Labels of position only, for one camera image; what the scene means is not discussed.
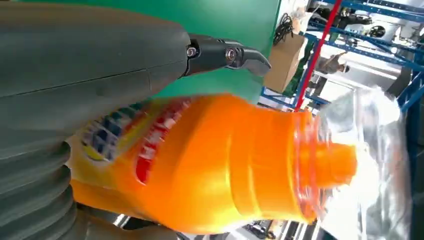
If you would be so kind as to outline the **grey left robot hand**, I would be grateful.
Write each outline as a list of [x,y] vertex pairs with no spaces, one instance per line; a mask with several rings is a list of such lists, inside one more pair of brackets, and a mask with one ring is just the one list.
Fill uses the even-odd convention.
[[176,240],[164,226],[125,230],[79,210],[66,139],[179,78],[221,68],[264,76],[271,65],[237,41],[136,12],[1,2],[1,239]]

